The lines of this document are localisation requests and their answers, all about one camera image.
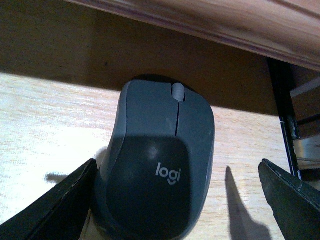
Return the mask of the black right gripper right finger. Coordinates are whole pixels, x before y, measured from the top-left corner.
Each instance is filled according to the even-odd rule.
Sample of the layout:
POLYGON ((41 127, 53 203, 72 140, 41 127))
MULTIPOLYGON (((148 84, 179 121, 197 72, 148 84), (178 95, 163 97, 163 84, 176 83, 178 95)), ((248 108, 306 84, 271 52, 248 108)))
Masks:
POLYGON ((320 192, 268 159, 258 166, 262 189, 286 240, 320 238, 320 192))

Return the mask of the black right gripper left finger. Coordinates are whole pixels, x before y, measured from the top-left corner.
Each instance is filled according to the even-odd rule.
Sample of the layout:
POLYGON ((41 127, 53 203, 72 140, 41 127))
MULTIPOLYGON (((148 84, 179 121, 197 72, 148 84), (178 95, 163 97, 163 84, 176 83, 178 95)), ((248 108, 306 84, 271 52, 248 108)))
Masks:
POLYGON ((78 240, 90 209, 97 162, 90 159, 0 226, 2 240, 78 240))

